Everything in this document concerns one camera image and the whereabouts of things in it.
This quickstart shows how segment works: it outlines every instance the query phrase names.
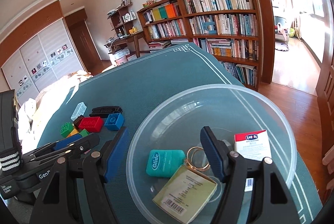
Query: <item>transparent plastic bowl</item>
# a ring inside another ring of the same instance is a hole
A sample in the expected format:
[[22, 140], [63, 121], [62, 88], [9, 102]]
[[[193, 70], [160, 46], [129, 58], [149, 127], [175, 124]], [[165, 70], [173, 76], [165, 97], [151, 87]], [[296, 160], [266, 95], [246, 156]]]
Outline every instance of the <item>transparent plastic bowl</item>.
[[[185, 153], [200, 146], [200, 130], [209, 126], [217, 139], [231, 145], [234, 134], [266, 129], [272, 158], [290, 187], [297, 162], [296, 142], [284, 114], [266, 97], [243, 86], [211, 84], [188, 89], [174, 95], [154, 109], [138, 128], [127, 157], [127, 182], [131, 196], [152, 224], [177, 224], [177, 220], [160, 209], [152, 199], [168, 179], [150, 177], [146, 164], [152, 149], [182, 149]], [[206, 162], [205, 154], [195, 157], [196, 166]], [[209, 203], [192, 221], [209, 224], [217, 209], [224, 186], [211, 171], [205, 172], [218, 183]], [[239, 222], [246, 219], [251, 192], [246, 192]]]

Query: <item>blue gripper pad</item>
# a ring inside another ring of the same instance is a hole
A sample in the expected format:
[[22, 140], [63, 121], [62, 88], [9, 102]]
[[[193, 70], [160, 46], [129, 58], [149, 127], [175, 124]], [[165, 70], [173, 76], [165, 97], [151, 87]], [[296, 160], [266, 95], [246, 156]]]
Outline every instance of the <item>blue gripper pad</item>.
[[74, 143], [80, 138], [82, 138], [81, 134], [77, 133], [77, 134], [72, 135], [71, 137], [59, 140], [54, 146], [54, 150], [57, 151], [59, 149], [65, 148], [67, 145]]
[[203, 146], [205, 155], [210, 163], [213, 174], [221, 182], [223, 182], [225, 179], [225, 173], [223, 169], [223, 160], [221, 159], [220, 153], [215, 144], [218, 140], [214, 136], [210, 127], [206, 126], [201, 129], [200, 140], [201, 140], [201, 144]]
[[119, 165], [123, 159], [124, 153], [128, 148], [130, 134], [126, 127], [122, 127], [116, 134], [114, 140], [117, 140], [110, 156], [106, 160], [106, 171], [104, 173], [104, 179], [108, 183], [116, 176]]

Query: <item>desk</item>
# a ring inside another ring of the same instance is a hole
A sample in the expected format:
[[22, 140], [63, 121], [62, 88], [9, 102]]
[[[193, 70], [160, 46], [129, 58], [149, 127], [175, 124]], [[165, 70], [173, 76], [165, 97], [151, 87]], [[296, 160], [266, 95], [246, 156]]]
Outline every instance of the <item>desk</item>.
[[[171, 96], [192, 87], [226, 82], [242, 85], [212, 55], [195, 44], [185, 43], [163, 49], [81, 83], [71, 99], [72, 91], [70, 91], [48, 122], [38, 145], [59, 140], [61, 125], [71, 120], [73, 110], [79, 102], [83, 101], [87, 106], [85, 116], [88, 116], [94, 107], [121, 106], [125, 118], [124, 126], [128, 127], [132, 138], [151, 111]], [[100, 149], [106, 141], [113, 139], [115, 134], [103, 127], [99, 133], [101, 141], [97, 149]], [[106, 185], [110, 201], [120, 224], [148, 224], [131, 198], [125, 167], [126, 155], [117, 177]], [[83, 187], [83, 182], [79, 181], [78, 188], [83, 189]], [[299, 154], [290, 191], [301, 223], [310, 223], [322, 205], [310, 173]], [[88, 205], [82, 190], [79, 194], [85, 224], [91, 224]], [[244, 223], [244, 219], [245, 213], [240, 217], [239, 223]]]
[[112, 43], [105, 44], [105, 46], [107, 48], [110, 48], [110, 53], [109, 54], [115, 54], [115, 47], [116, 46], [134, 42], [135, 43], [135, 48], [136, 48], [135, 54], [136, 54], [137, 58], [139, 58], [141, 53], [150, 53], [150, 51], [139, 50], [139, 41], [138, 40], [140, 38], [143, 38], [146, 41], [143, 30], [139, 30], [139, 31], [137, 31], [133, 34], [129, 34], [129, 35], [125, 36], [124, 38], [116, 39]]

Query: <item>red toy block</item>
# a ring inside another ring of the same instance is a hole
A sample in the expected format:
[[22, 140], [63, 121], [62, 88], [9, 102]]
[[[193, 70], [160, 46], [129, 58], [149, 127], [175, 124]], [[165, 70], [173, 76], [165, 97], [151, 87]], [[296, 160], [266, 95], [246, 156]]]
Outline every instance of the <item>red toy block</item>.
[[80, 122], [79, 129], [97, 133], [101, 131], [103, 120], [100, 117], [84, 117]]

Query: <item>picture frame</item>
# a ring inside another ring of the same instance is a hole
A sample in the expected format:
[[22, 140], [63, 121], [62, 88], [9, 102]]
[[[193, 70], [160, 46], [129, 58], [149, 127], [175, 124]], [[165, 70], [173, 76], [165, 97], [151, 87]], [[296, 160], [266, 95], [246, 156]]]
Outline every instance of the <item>picture frame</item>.
[[122, 0], [122, 3], [124, 3], [124, 5], [130, 5], [131, 0]]

